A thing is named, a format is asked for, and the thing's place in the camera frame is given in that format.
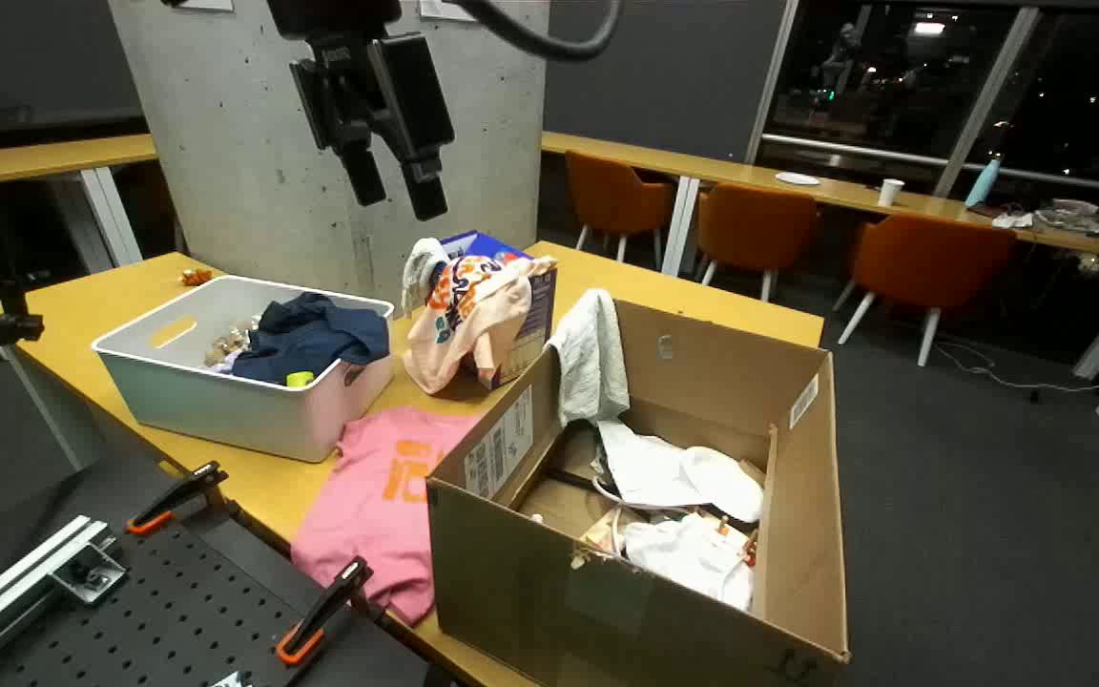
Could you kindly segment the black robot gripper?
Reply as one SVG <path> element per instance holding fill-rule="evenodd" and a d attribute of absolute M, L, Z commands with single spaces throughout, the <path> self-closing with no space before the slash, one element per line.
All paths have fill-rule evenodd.
<path fill-rule="evenodd" d="M 421 35 L 393 35 L 401 0 L 268 0 L 281 37 L 303 37 L 310 58 L 294 65 L 312 140 L 340 149 L 356 198 L 385 198 L 369 137 L 383 137 L 406 165 L 408 198 L 421 222 L 447 215 L 443 160 L 454 140 L 433 44 Z"/>

